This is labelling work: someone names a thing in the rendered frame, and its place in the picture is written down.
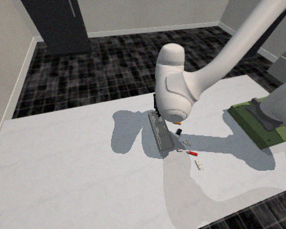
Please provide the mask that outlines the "white domino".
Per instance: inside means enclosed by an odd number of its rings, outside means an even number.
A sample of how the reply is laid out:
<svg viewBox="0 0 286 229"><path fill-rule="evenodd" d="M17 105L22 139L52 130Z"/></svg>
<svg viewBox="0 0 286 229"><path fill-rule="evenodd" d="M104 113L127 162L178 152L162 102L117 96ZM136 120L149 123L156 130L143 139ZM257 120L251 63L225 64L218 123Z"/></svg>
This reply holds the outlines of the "white domino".
<svg viewBox="0 0 286 229"><path fill-rule="evenodd" d="M188 140L186 140L186 139L184 139L184 138L183 138L182 143L187 144L187 145L189 145L189 146L191 146L191 144L192 144L191 141L188 141Z"/></svg>
<svg viewBox="0 0 286 229"><path fill-rule="evenodd" d="M197 164L197 166L198 166L199 170L204 169L204 167L203 167L203 165L202 165L202 163L201 163L200 159L195 160L195 162L196 162L196 164Z"/></svg>

